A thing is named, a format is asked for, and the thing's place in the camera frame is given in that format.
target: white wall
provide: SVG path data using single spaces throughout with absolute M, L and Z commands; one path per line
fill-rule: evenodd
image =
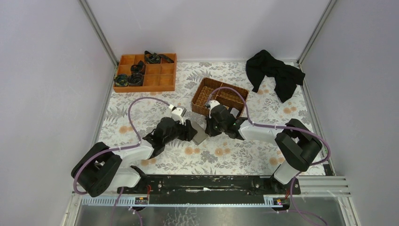
M 328 0 L 88 0 L 115 55 L 297 59 Z
M 112 64 L 78 1 L 0 2 L 0 225 L 59 225 Z
M 399 1 L 341 0 L 303 64 L 363 226 L 399 225 Z

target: wicker basket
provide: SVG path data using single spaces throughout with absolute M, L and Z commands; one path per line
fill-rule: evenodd
M 233 88 L 242 95 L 245 101 L 247 100 L 248 90 L 214 79 L 204 78 L 202 79 L 194 97 L 192 98 L 192 111 L 205 116 L 209 115 L 209 109 L 207 109 L 204 105 L 211 92 L 219 87 Z M 221 89 L 212 95 L 212 99 L 219 101 L 220 104 L 226 107 L 236 108 L 239 110 L 238 116 L 241 116 L 242 110 L 244 109 L 244 103 L 235 92 L 228 89 Z

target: gray floor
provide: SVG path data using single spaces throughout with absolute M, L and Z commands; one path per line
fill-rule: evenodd
M 300 210 L 313 212 L 323 217 L 329 226 L 345 225 L 338 201 L 328 198 L 295 198 Z M 111 207 L 82 206 L 76 226 L 110 225 Z M 231 207 L 147 207 L 140 214 L 145 226 L 309 226 L 297 213 L 267 213 L 265 208 Z M 322 222 L 314 217 L 317 224 Z M 132 215 L 126 207 L 117 207 L 113 226 L 139 226 L 137 215 Z

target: wooden tray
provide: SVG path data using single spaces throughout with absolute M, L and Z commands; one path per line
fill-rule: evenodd
M 202 79 L 194 97 L 192 98 L 192 111 L 205 116 L 209 115 L 209 110 L 204 106 L 204 104 L 206 103 L 211 92 L 219 87 L 233 88 L 242 95 L 245 101 L 247 101 L 249 93 L 248 90 L 214 79 L 204 78 Z M 239 110 L 238 117 L 241 116 L 242 110 L 244 109 L 244 102 L 242 102 L 240 97 L 235 92 L 228 89 L 221 89 L 213 94 L 212 99 L 219 101 L 220 104 L 226 107 L 236 108 Z
M 171 58 L 174 63 L 168 63 L 162 58 L 160 64 L 148 64 L 144 60 L 144 54 L 122 55 L 120 57 L 117 74 L 127 74 L 130 76 L 132 74 L 130 67 L 138 64 L 141 60 L 145 63 L 144 83 L 142 86 L 126 87 L 118 87 L 114 84 L 113 90 L 117 93 L 174 91 L 177 55 L 176 53 L 163 54 Z

